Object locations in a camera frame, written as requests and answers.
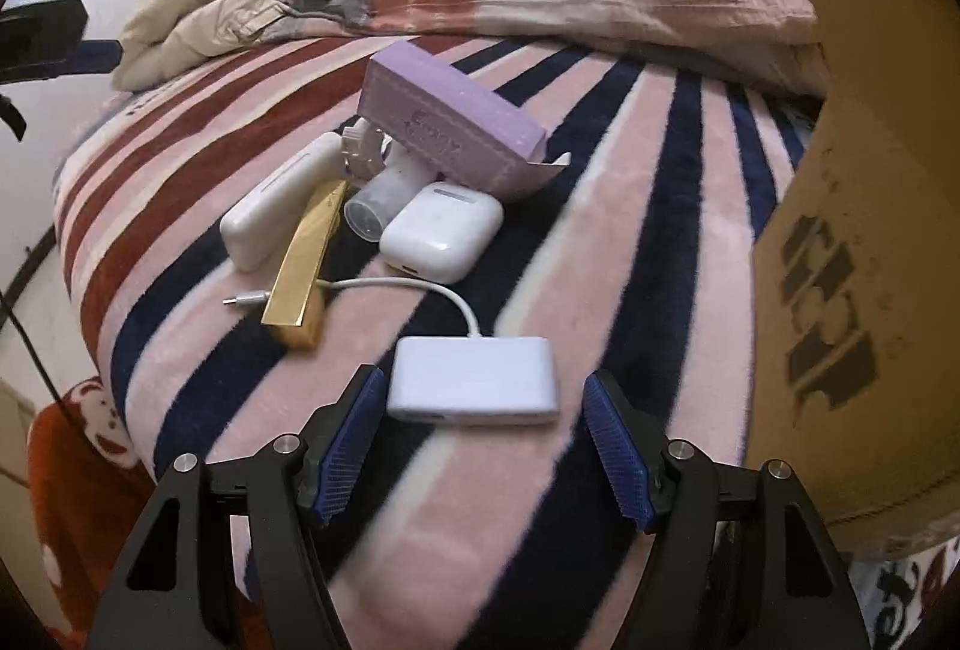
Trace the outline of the white oblong case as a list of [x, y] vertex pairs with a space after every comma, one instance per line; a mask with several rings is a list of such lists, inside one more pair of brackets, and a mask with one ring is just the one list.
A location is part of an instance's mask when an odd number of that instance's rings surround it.
[[224, 249], [236, 269], [258, 269], [293, 236], [316, 187], [342, 176], [342, 139], [327, 132], [247, 192], [220, 219]]

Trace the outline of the purple cardboard box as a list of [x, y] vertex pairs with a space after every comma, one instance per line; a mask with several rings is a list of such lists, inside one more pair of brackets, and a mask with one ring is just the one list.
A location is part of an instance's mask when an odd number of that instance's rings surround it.
[[407, 41], [371, 57], [358, 114], [446, 179], [501, 201], [540, 191], [571, 163], [547, 158], [547, 132], [521, 109]]

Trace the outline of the white spray bottle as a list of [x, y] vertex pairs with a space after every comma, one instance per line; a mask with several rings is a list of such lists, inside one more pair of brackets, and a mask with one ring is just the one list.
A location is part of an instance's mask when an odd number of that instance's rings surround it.
[[393, 143], [387, 152], [386, 168], [343, 205], [343, 218], [353, 233], [377, 244], [407, 203], [436, 179], [438, 169]]

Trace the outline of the gold rectangular bar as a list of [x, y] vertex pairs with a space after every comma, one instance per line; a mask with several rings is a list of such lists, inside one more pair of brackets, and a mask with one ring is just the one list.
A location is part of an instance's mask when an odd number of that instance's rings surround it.
[[322, 182], [314, 189], [263, 309], [260, 323], [290, 350], [312, 350], [319, 343], [325, 304], [317, 279], [338, 230], [347, 192], [345, 179]]

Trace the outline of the cream fluffy blanket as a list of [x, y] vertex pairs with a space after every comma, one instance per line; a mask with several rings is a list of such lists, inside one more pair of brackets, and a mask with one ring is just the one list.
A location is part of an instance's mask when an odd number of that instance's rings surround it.
[[296, 40], [292, 0], [144, 0], [119, 36], [112, 88], [137, 93], [202, 62], [263, 43]]

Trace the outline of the white earbuds charging case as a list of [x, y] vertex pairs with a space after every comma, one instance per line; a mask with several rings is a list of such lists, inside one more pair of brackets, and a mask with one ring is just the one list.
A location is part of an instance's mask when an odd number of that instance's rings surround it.
[[433, 182], [387, 224], [379, 252], [391, 269], [455, 285], [477, 265], [503, 219], [503, 205], [491, 195]]

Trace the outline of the white usb hub adapter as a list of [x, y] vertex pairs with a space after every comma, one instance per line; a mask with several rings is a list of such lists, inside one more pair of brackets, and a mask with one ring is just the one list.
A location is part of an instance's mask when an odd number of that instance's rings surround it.
[[464, 336], [404, 336], [397, 341], [386, 410], [407, 423], [457, 426], [544, 425], [560, 414], [550, 341], [486, 336], [467, 301], [424, 279], [381, 276], [318, 279], [316, 290], [409, 288], [445, 297], [466, 322]]

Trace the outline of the brown cardboard box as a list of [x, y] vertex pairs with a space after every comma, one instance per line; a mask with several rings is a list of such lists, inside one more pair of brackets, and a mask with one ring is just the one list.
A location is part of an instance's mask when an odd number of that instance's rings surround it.
[[832, 83], [755, 249], [747, 458], [895, 559], [958, 531], [958, 7], [812, 2]]

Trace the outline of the striped fleece blanket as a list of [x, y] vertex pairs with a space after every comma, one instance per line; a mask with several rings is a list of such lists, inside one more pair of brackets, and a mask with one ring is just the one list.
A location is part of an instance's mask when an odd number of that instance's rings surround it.
[[[543, 336], [560, 416], [519, 429], [386, 421], [322, 567], [358, 648], [605, 648], [647, 546], [579, 407], [608, 369], [641, 408], [737, 462], [754, 351], [754, 252], [804, 146], [784, 101], [581, 47], [431, 36], [425, 47], [539, 122], [568, 166], [506, 208], [455, 290], [483, 332]], [[224, 213], [355, 114], [376, 40], [267, 46], [112, 106], [53, 184], [80, 329], [135, 457], [231, 460], [297, 431], [404, 336], [457, 336], [436, 294], [331, 297], [285, 348], [229, 262]]]

